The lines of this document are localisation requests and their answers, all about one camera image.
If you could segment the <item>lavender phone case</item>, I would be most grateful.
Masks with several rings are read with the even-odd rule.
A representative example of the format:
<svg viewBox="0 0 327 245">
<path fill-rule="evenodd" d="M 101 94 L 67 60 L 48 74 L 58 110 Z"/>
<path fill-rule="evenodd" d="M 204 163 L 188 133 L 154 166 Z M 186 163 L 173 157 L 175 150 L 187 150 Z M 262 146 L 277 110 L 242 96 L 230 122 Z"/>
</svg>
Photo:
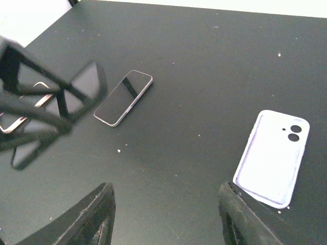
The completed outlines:
<svg viewBox="0 0 327 245">
<path fill-rule="evenodd" d="M 310 131 L 307 120 L 261 111 L 233 176 L 251 197 L 276 209 L 289 206 Z"/>
</svg>

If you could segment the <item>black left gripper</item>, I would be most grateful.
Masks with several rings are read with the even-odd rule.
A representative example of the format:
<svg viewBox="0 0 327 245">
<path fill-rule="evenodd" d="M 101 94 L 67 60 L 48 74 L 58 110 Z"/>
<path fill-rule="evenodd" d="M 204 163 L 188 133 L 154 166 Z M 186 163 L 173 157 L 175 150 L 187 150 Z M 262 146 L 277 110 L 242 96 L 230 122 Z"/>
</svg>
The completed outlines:
<svg viewBox="0 0 327 245">
<path fill-rule="evenodd" d="M 42 75 L 53 85 L 19 84 L 21 64 Z M 73 124 L 69 120 L 78 120 L 87 114 L 106 96 L 108 90 L 105 71 L 95 61 L 88 62 L 67 81 L 35 59 L 23 46 L 5 37 L 1 37 L 1 80 L 5 91 L 1 95 L 1 111 L 19 113 L 20 101 L 12 94 L 49 95 L 57 99 L 60 115 L 46 111 L 45 106 L 32 106 L 27 122 L 10 134 L 1 133 L 2 152 L 37 140 L 51 141 L 70 133 Z"/>
</svg>

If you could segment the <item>silver black smartphone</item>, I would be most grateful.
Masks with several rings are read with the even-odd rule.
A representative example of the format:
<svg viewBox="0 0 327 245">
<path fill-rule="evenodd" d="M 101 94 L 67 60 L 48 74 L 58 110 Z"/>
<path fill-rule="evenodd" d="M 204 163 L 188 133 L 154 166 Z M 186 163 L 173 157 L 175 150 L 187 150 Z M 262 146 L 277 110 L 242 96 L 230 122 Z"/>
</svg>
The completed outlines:
<svg viewBox="0 0 327 245">
<path fill-rule="evenodd" d="M 129 71 L 94 111 L 94 117 L 110 127 L 116 127 L 152 83 L 151 75 Z"/>
</svg>

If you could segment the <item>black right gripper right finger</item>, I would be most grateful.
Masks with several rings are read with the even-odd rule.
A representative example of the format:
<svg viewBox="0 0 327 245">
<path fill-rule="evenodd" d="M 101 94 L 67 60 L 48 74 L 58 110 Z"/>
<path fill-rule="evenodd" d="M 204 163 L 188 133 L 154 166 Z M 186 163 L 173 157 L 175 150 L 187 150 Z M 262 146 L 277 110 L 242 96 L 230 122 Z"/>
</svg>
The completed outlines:
<svg viewBox="0 0 327 245">
<path fill-rule="evenodd" d="M 260 202 L 229 182 L 219 189 L 225 244 L 288 244 L 285 223 Z"/>
</svg>

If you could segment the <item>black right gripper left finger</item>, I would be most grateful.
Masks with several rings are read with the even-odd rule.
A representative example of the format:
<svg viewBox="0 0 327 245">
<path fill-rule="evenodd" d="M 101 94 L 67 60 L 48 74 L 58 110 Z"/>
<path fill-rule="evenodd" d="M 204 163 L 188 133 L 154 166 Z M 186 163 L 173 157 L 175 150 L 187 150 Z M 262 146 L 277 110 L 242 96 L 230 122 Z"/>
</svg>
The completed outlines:
<svg viewBox="0 0 327 245">
<path fill-rule="evenodd" d="M 18 244 L 111 244 L 115 211 L 113 184 L 102 183 Z"/>
</svg>

